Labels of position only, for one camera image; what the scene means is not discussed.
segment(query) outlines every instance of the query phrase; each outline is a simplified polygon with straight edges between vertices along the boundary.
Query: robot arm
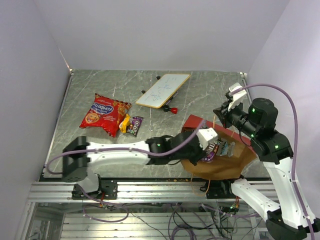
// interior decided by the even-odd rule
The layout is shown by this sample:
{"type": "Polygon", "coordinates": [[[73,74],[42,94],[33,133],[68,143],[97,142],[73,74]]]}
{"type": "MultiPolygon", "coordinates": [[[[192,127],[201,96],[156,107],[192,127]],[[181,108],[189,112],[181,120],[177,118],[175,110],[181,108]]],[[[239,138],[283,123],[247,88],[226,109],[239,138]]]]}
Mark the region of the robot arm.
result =
{"type": "Polygon", "coordinates": [[[180,159],[189,159],[194,165],[206,156],[207,146],[218,140],[218,134],[213,128],[200,129],[180,150],[166,156],[153,154],[166,153],[184,142],[192,133],[182,132],[172,137],[165,135],[153,137],[146,141],[127,144],[99,144],[87,142],[85,136],[77,137],[63,152],[87,150],[86,153],[66,155],[62,159],[62,181],[77,182],[86,193],[96,192],[100,188],[99,176],[93,169],[99,166],[113,164],[166,165],[173,164],[180,159]]]}
{"type": "MultiPolygon", "coordinates": [[[[229,90],[233,92],[240,87],[236,83],[229,90]]],[[[266,167],[280,204],[268,199],[245,179],[236,180],[231,184],[232,193],[243,199],[264,219],[269,233],[276,240],[304,239],[310,230],[291,179],[293,151],[290,142],[286,136],[275,130],[278,110],[269,99],[256,98],[246,113],[242,104],[245,95],[245,90],[239,91],[233,97],[229,96],[228,92],[226,94],[228,101],[213,112],[223,127],[235,126],[239,134],[243,132],[250,137],[251,147],[266,167]]],[[[312,228],[315,232],[319,232],[319,219],[309,208],[297,177],[295,181],[312,228]]]]}

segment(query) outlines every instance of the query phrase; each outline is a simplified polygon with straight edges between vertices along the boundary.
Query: candy wrapper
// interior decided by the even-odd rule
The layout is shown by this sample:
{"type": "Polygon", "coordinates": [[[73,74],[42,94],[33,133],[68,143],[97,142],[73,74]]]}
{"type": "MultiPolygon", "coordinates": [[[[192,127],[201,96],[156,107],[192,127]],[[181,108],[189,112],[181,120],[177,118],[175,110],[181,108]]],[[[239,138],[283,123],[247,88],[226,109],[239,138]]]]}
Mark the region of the candy wrapper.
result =
{"type": "Polygon", "coordinates": [[[144,118],[142,116],[130,117],[127,114],[123,122],[120,123],[119,128],[121,132],[132,134],[133,136],[136,137],[143,119],[144,118]]]}
{"type": "Polygon", "coordinates": [[[236,143],[233,141],[228,143],[228,140],[221,138],[219,139],[219,149],[216,153],[218,156],[228,156],[232,157],[234,155],[234,147],[236,143]]]}
{"type": "Polygon", "coordinates": [[[219,142],[210,143],[205,149],[206,156],[201,158],[201,161],[205,163],[211,163],[218,149],[219,149],[219,142]]]}
{"type": "Polygon", "coordinates": [[[102,127],[115,137],[119,124],[124,120],[132,104],[95,94],[94,103],[82,120],[80,128],[102,127]]]}

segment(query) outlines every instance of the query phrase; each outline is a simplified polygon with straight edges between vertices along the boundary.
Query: floor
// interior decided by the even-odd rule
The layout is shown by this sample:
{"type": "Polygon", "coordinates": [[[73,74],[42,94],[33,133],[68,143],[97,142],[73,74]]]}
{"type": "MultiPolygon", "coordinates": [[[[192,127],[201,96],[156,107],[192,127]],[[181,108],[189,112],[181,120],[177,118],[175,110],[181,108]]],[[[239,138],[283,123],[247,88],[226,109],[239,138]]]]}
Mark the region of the floor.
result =
{"type": "MultiPolygon", "coordinates": [[[[240,73],[218,71],[136,71],[136,70],[74,70],[73,80],[67,92],[62,114],[53,139],[49,158],[60,154],[65,146],[78,136],[87,136],[90,142],[100,144],[133,143],[155,136],[176,135],[184,122],[193,114],[212,121],[213,109],[226,100],[225,93],[234,83],[243,84],[240,73]],[[178,108],[177,114],[163,112],[135,104],[156,81],[157,76],[167,73],[191,74],[189,80],[178,90],[171,107],[178,108]],[[95,93],[120,101],[131,102],[129,114],[143,117],[137,137],[118,132],[115,138],[106,134],[102,128],[79,128],[84,116],[90,109],[95,93]]],[[[244,101],[244,110],[249,100],[244,101]]],[[[55,172],[62,170],[62,162],[54,162],[51,168],[55,172]]],[[[169,165],[108,165],[95,170],[102,177],[127,178],[189,178],[180,164],[169,165]]],[[[251,162],[243,170],[246,177],[268,177],[268,173],[259,160],[251,162]]],[[[45,172],[44,177],[52,176],[45,172]]]]}

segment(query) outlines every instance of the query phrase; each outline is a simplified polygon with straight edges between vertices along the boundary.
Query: purple candy wrapper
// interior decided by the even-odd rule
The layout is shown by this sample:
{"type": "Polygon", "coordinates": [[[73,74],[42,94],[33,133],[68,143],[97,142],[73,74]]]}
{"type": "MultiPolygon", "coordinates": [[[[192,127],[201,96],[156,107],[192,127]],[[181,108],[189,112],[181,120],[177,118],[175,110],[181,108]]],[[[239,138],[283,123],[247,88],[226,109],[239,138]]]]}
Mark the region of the purple candy wrapper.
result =
{"type": "Polygon", "coordinates": [[[132,117],[132,120],[130,119],[130,125],[126,128],[126,132],[136,137],[143,119],[142,116],[132,117]]]}
{"type": "Polygon", "coordinates": [[[213,161],[213,158],[216,155],[218,149],[219,149],[219,143],[218,142],[210,143],[205,149],[206,156],[203,157],[201,159],[201,161],[205,162],[205,163],[211,163],[213,161]]]}

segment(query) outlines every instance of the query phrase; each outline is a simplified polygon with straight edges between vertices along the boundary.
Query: red marker cap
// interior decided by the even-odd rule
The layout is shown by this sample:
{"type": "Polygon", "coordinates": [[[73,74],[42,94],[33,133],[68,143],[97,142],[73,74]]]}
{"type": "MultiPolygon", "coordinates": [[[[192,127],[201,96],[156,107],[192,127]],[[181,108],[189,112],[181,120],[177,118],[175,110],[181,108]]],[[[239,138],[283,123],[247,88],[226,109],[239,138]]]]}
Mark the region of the red marker cap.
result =
{"type": "Polygon", "coordinates": [[[177,114],[177,113],[178,113],[178,108],[172,107],[172,108],[170,109],[170,111],[171,111],[173,114],[177,114]]]}

